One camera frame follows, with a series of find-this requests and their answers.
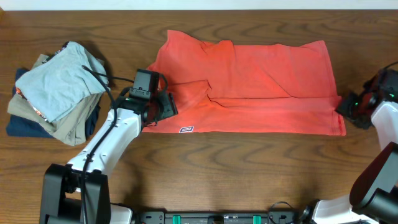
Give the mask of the red orange t-shirt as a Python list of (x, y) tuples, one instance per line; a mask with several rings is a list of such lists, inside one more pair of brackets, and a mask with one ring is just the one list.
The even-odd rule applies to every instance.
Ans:
[(169, 30), (150, 69), (165, 75), (178, 113), (148, 133), (346, 134), (322, 40), (236, 45)]

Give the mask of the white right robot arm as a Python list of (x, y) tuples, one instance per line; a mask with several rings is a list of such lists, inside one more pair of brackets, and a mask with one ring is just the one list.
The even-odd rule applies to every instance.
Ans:
[(397, 223), (397, 95), (389, 93), (371, 115), (381, 152), (349, 195), (317, 202), (310, 223)]

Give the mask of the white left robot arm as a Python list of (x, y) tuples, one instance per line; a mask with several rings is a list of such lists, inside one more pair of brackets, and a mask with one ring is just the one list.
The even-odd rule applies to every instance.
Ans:
[(86, 147), (68, 164), (45, 171), (39, 222), (134, 223), (131, 208), (110, 202), (108, 177), (145, 126), (177, 113), (171, 93), (150, 100), (120, 95)]

